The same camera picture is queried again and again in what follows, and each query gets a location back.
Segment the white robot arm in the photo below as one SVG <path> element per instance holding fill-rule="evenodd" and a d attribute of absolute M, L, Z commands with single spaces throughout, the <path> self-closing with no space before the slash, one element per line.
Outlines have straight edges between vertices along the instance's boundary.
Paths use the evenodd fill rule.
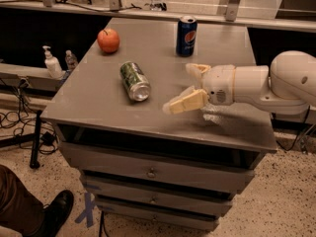
<path fill-rule="evenodd" d="M 188 63 L 186 71 L 197 83 L 166 103 L 166 114 L 245 103 L 273 114 L 298 115 L 316 106 L 316 57 L 302 51 L 282 52 L 269 66 Z"/>

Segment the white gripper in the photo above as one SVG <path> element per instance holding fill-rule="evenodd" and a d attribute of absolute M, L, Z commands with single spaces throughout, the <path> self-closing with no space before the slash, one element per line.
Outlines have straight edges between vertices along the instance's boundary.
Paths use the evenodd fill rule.
<path fill-rule="evenodd" d="M 194 86 L 187 88 L 179 96 L 163 105 L 163 112 L 175 115 L 199 110 L 209 102 L 216 106 L 230 106 L 234 103 L 233 91 L 236 67 L 234 65 L 217 65 L 187 63 L 187 73 L 201 81 L 203 89 Z"/>

